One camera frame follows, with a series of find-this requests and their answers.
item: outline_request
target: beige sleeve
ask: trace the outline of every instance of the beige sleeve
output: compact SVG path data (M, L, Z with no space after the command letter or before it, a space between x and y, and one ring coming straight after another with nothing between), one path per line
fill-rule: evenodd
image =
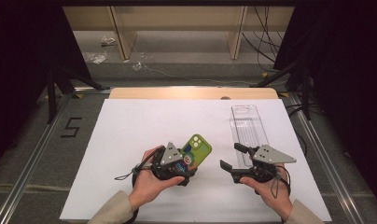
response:
M131 204L127 193L124 191L117 192L111 197L99 211L90 220L90 224L101 223L124 223L133 217Z
M317 217L309 208L302 204L299 200L294 201L293 208L291 209L290 216L286 224L320 224L324 223Z

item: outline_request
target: hand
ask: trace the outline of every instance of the hand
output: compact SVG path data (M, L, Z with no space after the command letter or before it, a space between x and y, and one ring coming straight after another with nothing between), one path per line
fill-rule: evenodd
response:
M145 152L142 161L153 151L159 147L155 147ZM153 175L151 170L142 170L136 177L136 182L133 187L133 191L128 196L130 200L131 209L133 211L137 210L140 206L145 203L150 203L159 196L159 194L170 188L171 186L177 185L185 179L183 176L176 176L168 180L159 180Z
M282 168L279 169L282 175L282 178L286 180L287 174L286 171ZM287 186L282 183L281 181L278 182L279 189L278 189L278 196L275 199L271 192L272 190L275 194L276 192L276 182L274 186L272 185L274 179L270 180L266 183L259 183L258 181L254 180L251 177L242 177L240 182L249 186L252 189L255 189L258 194L261 196L261 199L272 208L281 218L282 220L286 221L290 215L291 208L293 207L289 195Z

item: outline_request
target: white tabletop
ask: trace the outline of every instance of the white tabletop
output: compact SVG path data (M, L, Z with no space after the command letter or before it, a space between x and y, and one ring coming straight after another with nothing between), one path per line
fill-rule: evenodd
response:
M232 105L255 105L269 144L297 159L287 164L291 199L299 199L322 220L331 221L280 100L105 100L91 140L61 214L62 220L84 221L118 190L130 192L128 174L147 149L172 141L182 147L195 134L212 153L186 187L165 190L140 208L137 221L261 222L279 221L271 208L247 186L233 184L223 160L238 167L230 127Z

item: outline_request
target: smartphone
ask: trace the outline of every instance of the smartphone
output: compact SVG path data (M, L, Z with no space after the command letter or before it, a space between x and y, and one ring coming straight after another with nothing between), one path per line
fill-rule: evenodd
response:
M211 152L211 145L195 133L180 150L184 163L182 165L186 166L186 171L191 171L197 168Z

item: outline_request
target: green phone case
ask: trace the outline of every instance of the green phone case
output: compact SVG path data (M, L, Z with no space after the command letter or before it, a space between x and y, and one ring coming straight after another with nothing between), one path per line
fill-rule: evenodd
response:
M197 168L211 152L211 145L197 133L192 135L180 151L189 171Z

